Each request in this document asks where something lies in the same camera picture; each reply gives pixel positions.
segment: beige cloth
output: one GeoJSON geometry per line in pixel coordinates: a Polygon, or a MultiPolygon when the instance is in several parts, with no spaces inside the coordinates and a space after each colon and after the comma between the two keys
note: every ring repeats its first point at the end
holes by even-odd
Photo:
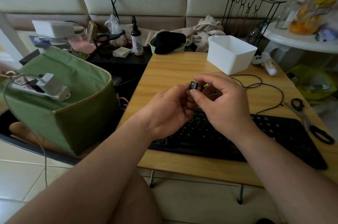
{"type": "MultiPolygon", "coordinates": [[[[121,28],[126,31],[126,38],[131,40],[131,31],[133,30],[133,25],[121,25],[121,28]]],[[[167,30],[148,30],[146,28],[139,28],[142,34],[143,46],[148,46],[149,42],[156,37],[157,33],[167,30]]],[[[211,35],[225,36],[223,32],[223,27],[220,21],[215,21],[211,16],[205,17],[205,19],[200,19],[198,24],[194,27],[180,28],[178,30],[172,30],[171,32],[177,32],[185,34],[187,37],[187,46],[194,43],[197,46],[197,52],[206,52],[209,49],[208,38],[211,35]]]]}

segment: metal table leg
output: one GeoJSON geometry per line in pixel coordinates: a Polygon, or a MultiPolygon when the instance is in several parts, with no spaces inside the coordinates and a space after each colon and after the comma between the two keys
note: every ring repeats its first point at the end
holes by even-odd
{"type": "Polygon", "coordinates": [[[154,179],[155,179],[155,170],[151,170],[150,183],[149,183],[150,188],[154,188],[155,186],[154,179]]]}
{"type": "Polygon", "coordinates": [[[243,189],[244,189],[244,185],[239,185],[239,194],[238,194],[238,198],[237,198],[237,203],[238,204],[242,204],[243,203],[243,189]]]}

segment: black wire rack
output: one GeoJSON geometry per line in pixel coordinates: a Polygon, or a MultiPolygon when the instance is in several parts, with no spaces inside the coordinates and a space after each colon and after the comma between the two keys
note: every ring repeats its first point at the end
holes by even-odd
{"type": "Polygon", "coordinates": [[[264,34],[280,4],[286,1],[274,0],[228,0],[222,25],[224,32],[237,38],[247,36],[246,41],[258,45],[261,32],[264,34]]]}

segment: stack of cards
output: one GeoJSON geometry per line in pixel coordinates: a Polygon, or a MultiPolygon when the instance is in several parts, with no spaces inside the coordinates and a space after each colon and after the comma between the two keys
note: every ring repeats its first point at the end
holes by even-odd
{"type": "Polygon", "coordinates": [[[116,49],[115,51],[112,52],[112,55],[114,57],[120,57],[120,58],[125,58],[128,56],[130,52],[130,49],[125,48],[125,47],[120,47],[118,49],[116,49]]]}

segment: black keyboard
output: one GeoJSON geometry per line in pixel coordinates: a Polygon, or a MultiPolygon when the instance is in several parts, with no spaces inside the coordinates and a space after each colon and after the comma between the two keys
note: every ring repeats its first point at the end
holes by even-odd
{"type": "MultiPolygon", "coordinates": [[[[301,122],[292,118],[251,115],[258,128],[296,157],[317,170],[327,164],[301,122]]],[[[173,135],[154,141],[149,149],[246,162],[238,148],[216,131],[200,109],[173,135]]]]}

